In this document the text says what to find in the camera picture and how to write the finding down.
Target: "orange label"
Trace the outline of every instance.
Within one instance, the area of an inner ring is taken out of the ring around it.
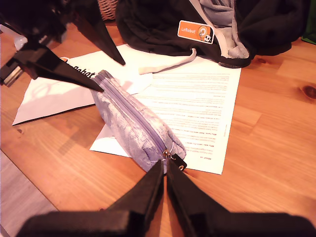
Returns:
[[[211,26],[190,21],[180,21],[178,36],[203,43],[213,43],[214,30]]]

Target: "wooden table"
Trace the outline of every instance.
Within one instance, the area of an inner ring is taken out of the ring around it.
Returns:
[[[115,25],[108,30],[123,44]],[[98,48],[71,25],[53,51],[77,57]],[[1,65],[14,52],[1,34]],[[145,172],[130,158],[89,151],[104,125],[95,106],[12,126],[29,82],[23,74],[1,87],[1,149],[59,210],[107,208]],[[305,95],[307,85],[316,87],[315,45],[298,39],[284,54],[255,57],[241,70],[223,174],[187,175],[230,211],[288,212],[316,225],[316,95]],[[151,231],[181,236],[166,192]]]

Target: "lavender pencil case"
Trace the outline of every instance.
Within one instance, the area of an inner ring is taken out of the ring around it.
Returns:
[[[99,72],[94,80],[104,89],[103,93],[91,91],[101,117],[119,144],[145,171],[161,159],[166,173],[168,158],[180,170],[186,167],[185,147],[155,113],[123,90],[108,72]]]

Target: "zipper pull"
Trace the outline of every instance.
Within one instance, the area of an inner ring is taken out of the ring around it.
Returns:
[[[171,156],[173,162],[179,167],[181,171],[183,171],[188,165],[182,160],[177,154]]]
[[[171,155],[168,150],[164,150],[162,154],[166,159],[171,159],[181,171],[188,166],[177,154]]]

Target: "wicker basket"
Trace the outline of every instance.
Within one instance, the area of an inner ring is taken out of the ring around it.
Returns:
[[[98,0],[102,19],[114,20],[118,0]]]

